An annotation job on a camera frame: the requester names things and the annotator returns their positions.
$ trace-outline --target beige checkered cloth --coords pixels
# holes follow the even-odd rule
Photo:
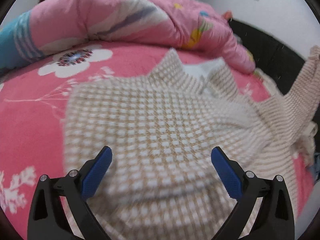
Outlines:
[[[211,164],[215,146],[258,177],[281,174],[296,214],[291,147],[319,103],[319,54],[312,49],[286,96],[262,103],[238,94],[226,66],[206,84],[218,96],[202,94],[204,83],[183,72],[174,50],[148,76],[81,84],[68,103],[65,168],[111,147],[88,204],[112,239],[211,239],[236,203]]]

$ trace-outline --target blue striped fabric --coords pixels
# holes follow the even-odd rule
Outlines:
[[[0,69],[24,67],[44,57],[32,41],[30,12],[21,14],[0,32]]]

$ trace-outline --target metal screw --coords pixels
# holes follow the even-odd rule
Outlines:
[[[247,175],[248,178],[251,178],[251,179],[254,178],[254,173],[252,171],[247,171],[245,174]]]
[[[40,177],[40,180],[41,180],[41,181],[45,181],[47,178],[48,178],[47,175],[42,175],[42,176]]]
[[[280,175],[277,175],[277,181],[283,181],[283,177],[282,176],[280,176]]]
[[[78,174],[77,170],[72,170],[72,171],[69,172],[69,176],[70,177],[75,177],[75,176],[77,176],[77,174]]]

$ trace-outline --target flower pattern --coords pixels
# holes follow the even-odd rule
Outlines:
[[[1,92],[1,90],[3,89],[3,87],[4,87],[4,82],[6,81],[7,76],[8,76],[8,74],[7,74],[7,75],[4,75],[2,78],[0,78],[0,92]]]
[[[5,98],[5,102],[41,102],[47,106],[49,106],[52,110],[53,116],[60,121],[60,123],[64,122],[66,104],[62,103],[62,101],[67,101],[74,87],[76,87],[81,82],[94,82],[100,81],[103,79],[107,79],[113,77],[114,71],[107,66],[101,67],[98,71],[88,76],[85,79],[77,79],[70,78],[65,80],[62,84],[60,84],[55,89],[50,92],[42,95],[39,98],[33,99],[19,99],[19,100],[11,100]]]
[[[101,45],[89,45],[80,49],[72,49],[56,54],[53,61],[38,70],[40,76],[54,73],[58,78],[74,76],[90,67],[91,62],[107,60],[112,51],[102,49]]]
[[[181,48],[182,49],[192,49],[194,46],[196,46],[202,37],[203,32],[210,30],[213,28],[213,24],[207,22],[206,20],[202,19],[200,27],[194,29],[191,32],[190,39],[187,43],[184,43]]]
[[[22,185],[34,186],[36,173],[33,166],[25,168],[19,174],[12,175],[10,186],[4,187],[4,171],[0,171],[0,206],[5,212],[7,208],[11,214],[16,214],[18,208],[27,204],[24,193],[19,192]]]

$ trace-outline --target white flower print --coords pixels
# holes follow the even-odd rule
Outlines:
[[[55,89],[51,90],[49,93],[39,97],[39,98],[33,98],[33,99],[7,99],[5,98],[5,102],[40,102],[45,105],[48,105],[51,110],[53,116],[60,120],[60,123],[64,122],[65,117],[65,111],[66,111],[66,105],[60,104],[61,101],[68,100],[72,90],[74,87],[76,87],[81,82],[93,82],[93,81],[99,81],[102,79],[113,77],[114,71],[110,69],[107,66],[101,67],[97,72],[95,72],[93,75],[88,76],[86,79],[78,80],[76,78],[70,78],[65,80],[61,85],[56,87]]]
[[[54,73],[58,78],[76,75],[90,67],[90,62],[107,60],[112,56],[109,49],[101,45],[89,45],[79,49],[70,49],[53,56],[53,61],[38,70],[40,76]]]
[[[4,87],[4,82],[6,81],[7,76],[8,76],[8,74],[7,74],[7,75],[4,75],[2,78],[0,78],[0,92],[1,92],[1,90],[3,89],[3,87]]]
[[[4,171],[0,171],[0,206],[5,212],[7,208],[11,214],[16,214],[18,208],[24,208],[27,204],[25,195],[19,193],[19,187],[23,184],[34,186],[36,184],[36,173],[33,166],[25,168],[19,174],[12,175],[9,188],[5,188]]]

